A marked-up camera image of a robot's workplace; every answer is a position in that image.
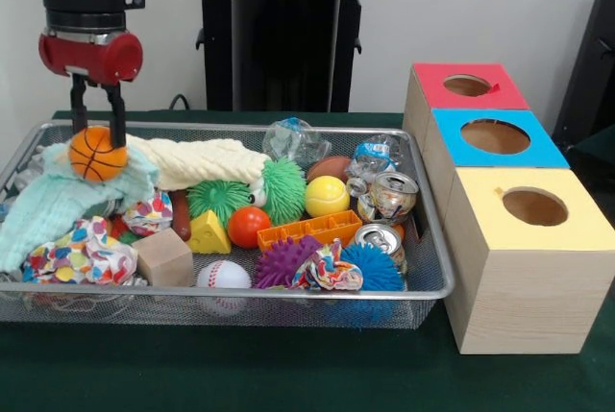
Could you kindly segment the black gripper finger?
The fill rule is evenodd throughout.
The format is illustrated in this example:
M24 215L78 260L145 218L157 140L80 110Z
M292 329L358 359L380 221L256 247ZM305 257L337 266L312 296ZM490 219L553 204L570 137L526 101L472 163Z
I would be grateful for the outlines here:
M113 148L124 148L126 146L126 109L121 95L121 86L120 84L104 85L103 89L111 104L111 146Z
M83 76L78 74L72 74L71 78L70 105L72 132L80 133L87 128L86 106L84 103L86 80Z

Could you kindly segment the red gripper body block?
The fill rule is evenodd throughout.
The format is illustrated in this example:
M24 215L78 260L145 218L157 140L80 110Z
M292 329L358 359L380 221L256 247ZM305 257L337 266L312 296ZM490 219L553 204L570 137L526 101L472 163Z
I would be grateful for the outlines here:
M143 49L132 34L119 34L103 43L41 35L38 51L51 72L77 74L98 85L117 85L136 78L143 64Z

